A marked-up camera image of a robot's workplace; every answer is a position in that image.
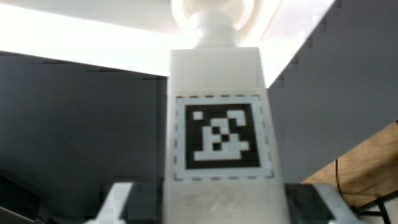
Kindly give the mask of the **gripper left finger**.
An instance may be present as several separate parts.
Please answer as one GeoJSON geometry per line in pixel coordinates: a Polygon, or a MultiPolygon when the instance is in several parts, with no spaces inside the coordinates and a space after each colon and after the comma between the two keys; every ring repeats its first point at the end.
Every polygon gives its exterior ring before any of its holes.
{"type": "Polygon", "coordinates": [[[111,185],[100,209],[97,212],[97,216],[84,222],[84,224],[125,224],[125,221],[120,218],[120,214],[131,188],[132,188],[131,182],[116,182],[111,185]]]}

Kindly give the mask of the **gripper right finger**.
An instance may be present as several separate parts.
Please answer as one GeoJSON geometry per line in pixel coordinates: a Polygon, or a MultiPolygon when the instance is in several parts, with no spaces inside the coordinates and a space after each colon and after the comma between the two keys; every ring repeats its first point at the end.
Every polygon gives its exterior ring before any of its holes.
{"type": "Polygon", "coordinates": [[[367,224],[356,218],[333,186],[328,184],[314,184],[314,189],[333,216],[326,224],[367,224]]]}

